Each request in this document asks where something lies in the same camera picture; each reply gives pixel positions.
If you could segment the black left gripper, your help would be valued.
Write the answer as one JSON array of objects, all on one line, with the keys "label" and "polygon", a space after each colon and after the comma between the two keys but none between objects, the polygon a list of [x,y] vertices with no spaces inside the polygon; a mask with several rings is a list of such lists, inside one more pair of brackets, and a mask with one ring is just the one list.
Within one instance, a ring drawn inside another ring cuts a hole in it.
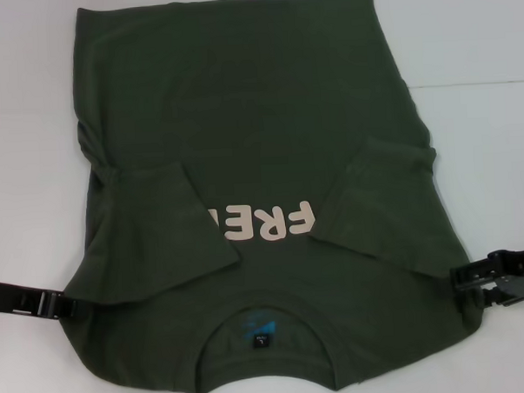
[{"label": "black left gripper", "polygon": [[0,312],[24,314],[45,319],[72,317],[76,300],[61,291],[43,291],[29,287],[0,283]]}]

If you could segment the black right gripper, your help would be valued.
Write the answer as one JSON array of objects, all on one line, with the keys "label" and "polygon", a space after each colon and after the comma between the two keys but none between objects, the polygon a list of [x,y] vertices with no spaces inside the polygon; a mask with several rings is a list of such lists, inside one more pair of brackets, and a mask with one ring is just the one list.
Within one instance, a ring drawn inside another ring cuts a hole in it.
[{"label": "black right gripper", "polygon": [[495,250],[482,260],[452,269],[451,284],[456,290],[495,282],[492,289],[481,289],[479,306],[508,307],[524,301],[524,250]]}]

